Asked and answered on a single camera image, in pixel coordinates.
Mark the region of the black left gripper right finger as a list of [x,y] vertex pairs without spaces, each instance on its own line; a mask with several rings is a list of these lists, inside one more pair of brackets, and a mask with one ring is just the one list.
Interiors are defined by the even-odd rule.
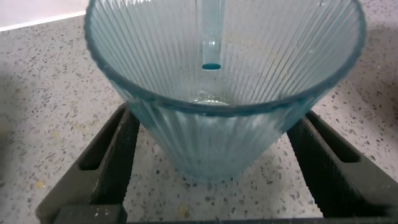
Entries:
[[397,182],[313,111],[287,135],[325,217],[397,217]]

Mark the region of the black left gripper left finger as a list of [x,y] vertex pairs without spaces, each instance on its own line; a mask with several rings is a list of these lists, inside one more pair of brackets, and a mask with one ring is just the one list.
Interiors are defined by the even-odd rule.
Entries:
[[35,211],[41,223],[124,223],[140,122],[122,104]]

